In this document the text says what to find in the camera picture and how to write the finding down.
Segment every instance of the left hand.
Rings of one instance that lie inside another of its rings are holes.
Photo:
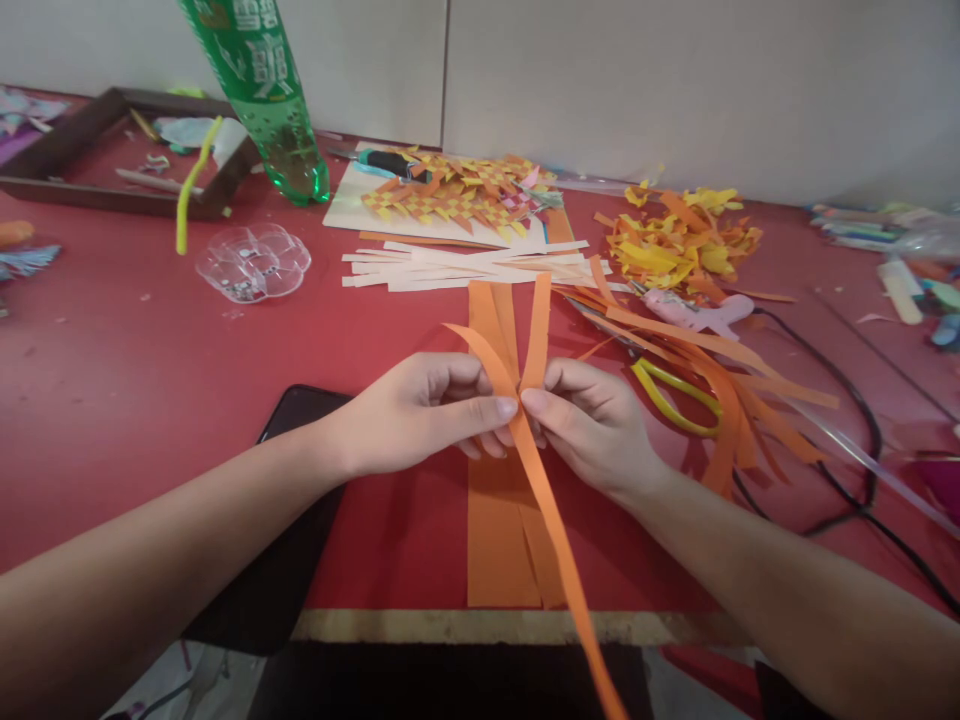
[[[472,355],[418,353],[316,425],[348,477],[405,470],[450,445],[479,459],[474,436],[503,457],[517,402],[491,392]]]

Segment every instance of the white wall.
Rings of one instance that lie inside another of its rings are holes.
[[[445,148],[794,204],[960,199],[954,0],[452,0]]]
[[[176,0],[5,4],[0,82],[223,97]],[[314,127],[439,144],[445,0],[279,0]]]

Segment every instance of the table edge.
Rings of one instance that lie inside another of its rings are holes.
[[[724,612],[592,612],[601,643],[753,645]],[[301,612],[291,640],[440,645],[577,644],[565,610],[351,610]]]

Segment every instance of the plastic bottle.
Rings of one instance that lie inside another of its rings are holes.
[[[310,126],[275,0],[180,0],[230,104],[294,205],[330,199],[330,173]]]

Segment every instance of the black phone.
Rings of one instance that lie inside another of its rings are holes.
[[[292,385],[258,443],[343,407],[348,395]],[[251,655],[275,655],[297,623],[333,527],[343,488],[324,495],[254,559],[184,631],[188,640]]]

